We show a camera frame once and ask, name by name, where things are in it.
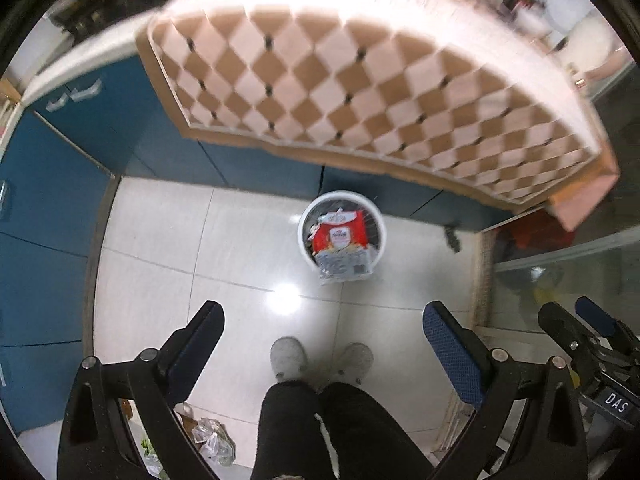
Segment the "red white snack bag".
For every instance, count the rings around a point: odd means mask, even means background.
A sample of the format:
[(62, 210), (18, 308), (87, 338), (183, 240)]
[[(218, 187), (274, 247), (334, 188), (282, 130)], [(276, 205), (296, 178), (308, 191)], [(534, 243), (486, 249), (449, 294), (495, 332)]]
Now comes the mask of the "red white snack bag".
[(372, 246), (362, 210), (322, 214), (312, 231), (311, 249), (322, 282), (359, 281), (372, 274)]

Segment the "white round trash bin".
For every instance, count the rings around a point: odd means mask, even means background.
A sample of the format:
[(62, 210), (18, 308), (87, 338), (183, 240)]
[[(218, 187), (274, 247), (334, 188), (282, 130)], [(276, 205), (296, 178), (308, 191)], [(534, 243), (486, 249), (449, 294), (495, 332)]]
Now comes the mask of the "white round trash bin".
[(296, 242), (322, 282), (343, 283), (373, 273), (385, 252), (387, 230), (372, 200), (334, 191), (306, 207), (298, 220)]

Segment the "blue kitchen cabinet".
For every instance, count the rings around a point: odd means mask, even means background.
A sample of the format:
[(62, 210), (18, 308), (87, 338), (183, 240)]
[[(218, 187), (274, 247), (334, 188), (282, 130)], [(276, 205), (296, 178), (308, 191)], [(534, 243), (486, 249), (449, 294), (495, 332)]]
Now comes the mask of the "blue kitchen cabinet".
[[(226, 325), (189, 396), (195, 415), (245, 443), (273, 376), (269, 350), (294, 336), (314, 379), (360, 341), (364, 388), (409, 434), (444, 423), (450, 382), (423, 336), (439, 300), (464, 320), (476, 234), (503, 211), (463, 196), (184, 138), (138, 58), (60, 84), (24, 111), (1, 162), (1, 403), (15, 432), (60, 420), (81, 360), (134, 359), (204, 302)], [(324, 284), (297, 225), (317, 196), (359, 193), (382, 211), (370, 278)]]

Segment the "grey left slipper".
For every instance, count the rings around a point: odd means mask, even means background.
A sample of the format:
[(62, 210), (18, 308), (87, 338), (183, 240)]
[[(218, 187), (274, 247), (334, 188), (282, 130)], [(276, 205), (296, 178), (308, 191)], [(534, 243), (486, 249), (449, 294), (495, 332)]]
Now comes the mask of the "grey left slipper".
[(270, 364), (277, 382), (304, 379), (308, 368), (306, 350), (295, 337), (281, 337), (271, 346)]

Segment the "grey slipper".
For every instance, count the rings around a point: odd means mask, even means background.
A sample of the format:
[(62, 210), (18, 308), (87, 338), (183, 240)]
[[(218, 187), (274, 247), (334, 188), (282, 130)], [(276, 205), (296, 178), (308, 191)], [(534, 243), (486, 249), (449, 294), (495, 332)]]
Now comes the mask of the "grey slipper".
[(355, 387), (360, 387), (367, 378), (374, 362), (372, 350), (361, 342), (347, 346), (337, 358), (334, 379)]
[(306, 350), (295, 337), (281, 337), (271, 346), (270, 364), (277, 382), (304, 379), (308, 368)]

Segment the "grey right slipper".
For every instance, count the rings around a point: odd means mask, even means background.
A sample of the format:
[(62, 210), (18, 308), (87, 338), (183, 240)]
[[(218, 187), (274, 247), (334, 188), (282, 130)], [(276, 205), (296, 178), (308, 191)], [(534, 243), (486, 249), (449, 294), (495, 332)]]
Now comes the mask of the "grey right slipper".
[(361, 342), (347, 346), (337, 358), (334, 379), (355, 387), (360, 387), (367, 378), (374, 362), (372, 350)]

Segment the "black trouser legs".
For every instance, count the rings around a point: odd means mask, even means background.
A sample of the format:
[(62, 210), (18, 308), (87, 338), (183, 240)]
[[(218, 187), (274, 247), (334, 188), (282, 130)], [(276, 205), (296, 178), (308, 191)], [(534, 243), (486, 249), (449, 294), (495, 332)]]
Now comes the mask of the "black trouser legs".
[(260, 410), (254, 479), (426, 479), (434, 466), (369, 393), (279, 382)]

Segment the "pink white electric kettle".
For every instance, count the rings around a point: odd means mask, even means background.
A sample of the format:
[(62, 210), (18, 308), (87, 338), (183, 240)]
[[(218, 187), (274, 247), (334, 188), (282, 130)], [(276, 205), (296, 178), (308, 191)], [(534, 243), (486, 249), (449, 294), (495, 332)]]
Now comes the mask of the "pink white electric kettle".
[(556, 56), (572, 75), (589, 82), (613, 76), (632, 61), (623, 41), (598, 11), (591, 11), (572, 28)]

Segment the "checkered brown pink tablecloth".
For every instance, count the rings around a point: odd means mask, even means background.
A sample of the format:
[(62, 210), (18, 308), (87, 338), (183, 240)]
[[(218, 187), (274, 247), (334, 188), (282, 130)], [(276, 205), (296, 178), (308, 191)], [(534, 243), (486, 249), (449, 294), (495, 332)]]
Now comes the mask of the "checkered brown pink tablecloth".
[(136, 44), (190, 139), (546, 205), (567, 230), (620, 176), (573, 77), (476, 0), (169, 0)]

